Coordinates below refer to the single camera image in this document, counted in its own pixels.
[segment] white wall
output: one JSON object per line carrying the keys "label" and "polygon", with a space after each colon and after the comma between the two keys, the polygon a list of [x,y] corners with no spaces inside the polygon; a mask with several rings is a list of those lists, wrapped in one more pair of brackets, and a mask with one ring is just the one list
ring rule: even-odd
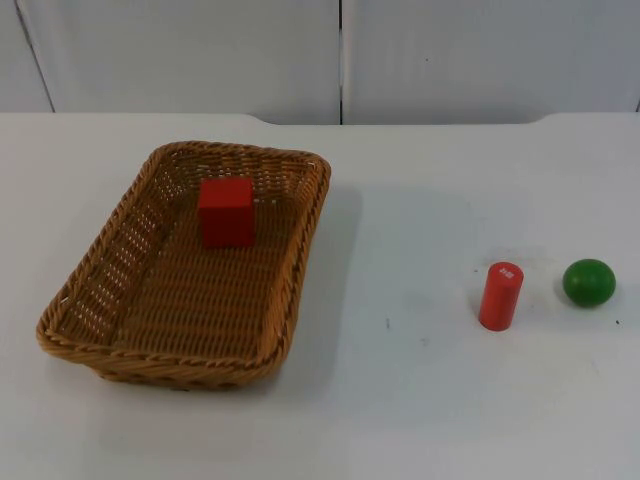
{"label": "white wall", "polygon": [[13,0],[0,0],[0,112],[50,110]]}
{"label": "white wall", "polygon": [[56,111],[337,123],[336,0],[20,0]]}
{"label": "white wall", "polygon": [[638,0],[343,3],[346,123],[524,122],[640,99]]}

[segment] basket bottom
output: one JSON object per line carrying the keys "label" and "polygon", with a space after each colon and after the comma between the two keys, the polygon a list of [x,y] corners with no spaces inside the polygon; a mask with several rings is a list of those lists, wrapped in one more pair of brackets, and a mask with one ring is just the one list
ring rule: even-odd
{"label": "basket bottom", "polygon": [[214,250],[202,248],[196,204],[196,196],[185,200],[114,332],[112,346],[253,359],[260,353],[272,283],[296,222],[294,202],[256,204],[254,247]]}

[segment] green sphere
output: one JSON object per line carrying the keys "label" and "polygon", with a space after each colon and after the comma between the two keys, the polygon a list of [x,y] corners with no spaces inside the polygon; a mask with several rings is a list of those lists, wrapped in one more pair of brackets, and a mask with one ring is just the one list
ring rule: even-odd
{"label": "green sphere", "polygon": [[576,305],[595,307],[611,298],[616,289],[616,277],[600,260],[578,260],[564,272],[562,288]]}

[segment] wicker basket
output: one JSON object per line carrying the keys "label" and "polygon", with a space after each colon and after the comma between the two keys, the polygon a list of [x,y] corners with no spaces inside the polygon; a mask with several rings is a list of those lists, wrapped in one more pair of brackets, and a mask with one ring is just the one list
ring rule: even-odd
{"label": "wicker basket", "polygon": [[[250,176],[256,246],[205,250],[205,178]],[[176,388],[244,385],[284,361],[329,188],[317,155],[244,145],[155,150],[51,301],[43,350],[103,378]]]}

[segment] red cylinder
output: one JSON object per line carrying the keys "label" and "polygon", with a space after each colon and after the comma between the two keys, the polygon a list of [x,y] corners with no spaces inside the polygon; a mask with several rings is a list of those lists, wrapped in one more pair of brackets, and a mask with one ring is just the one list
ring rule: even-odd
{"label": "red cylinder", "polygon": [[511,326],[524,273],[513,263],[494,263],[487,274],[478,320],[489,330],[500,332]]}

